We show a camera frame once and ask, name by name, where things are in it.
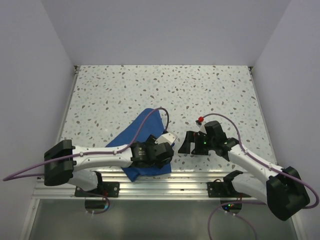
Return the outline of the blue surgical drape cloth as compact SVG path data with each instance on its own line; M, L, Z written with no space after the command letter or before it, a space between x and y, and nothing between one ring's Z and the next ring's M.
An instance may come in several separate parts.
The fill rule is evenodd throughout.
M129 144L134 138L137 130L139 129L144 118L152 111L151 108L146 108L143 110L137 118L120 134L118 134L106 147L115 147L125 144ZM160 135L165 130L161 115L158 111L154 112L144 123L141 131L139 132L136 140L138 142L145 142L150 135L154 137L160 137ZM126 176L131 182L137 180L140 176L159 176L164 174L169 174L172 172L171 164L168 163L162 168L156 166L147 167L147 168L137 168L137 167L127 167L122 169Z

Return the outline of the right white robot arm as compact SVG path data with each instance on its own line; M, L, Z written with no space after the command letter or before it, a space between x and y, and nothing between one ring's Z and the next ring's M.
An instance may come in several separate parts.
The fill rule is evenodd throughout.
M300 175L289 166L282 168L244 149L240 141L227 137L218 121L196 122L198 132L187 131L178 153L207 156L214 151L219 157L243 168L234 170L220 182L208 182L208 191L219 197L237 197L240 194L260 200L280 220L286 221L310 203Z

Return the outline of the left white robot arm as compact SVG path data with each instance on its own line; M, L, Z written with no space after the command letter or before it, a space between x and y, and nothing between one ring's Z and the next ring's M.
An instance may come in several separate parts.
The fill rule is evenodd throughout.
M96 168L161 169L171 162L176 139L175 134L166 131L158 138L150 135L145 142L97 149L62 140L44 154L44 184L49 187L70 184L99 196L104 184Z

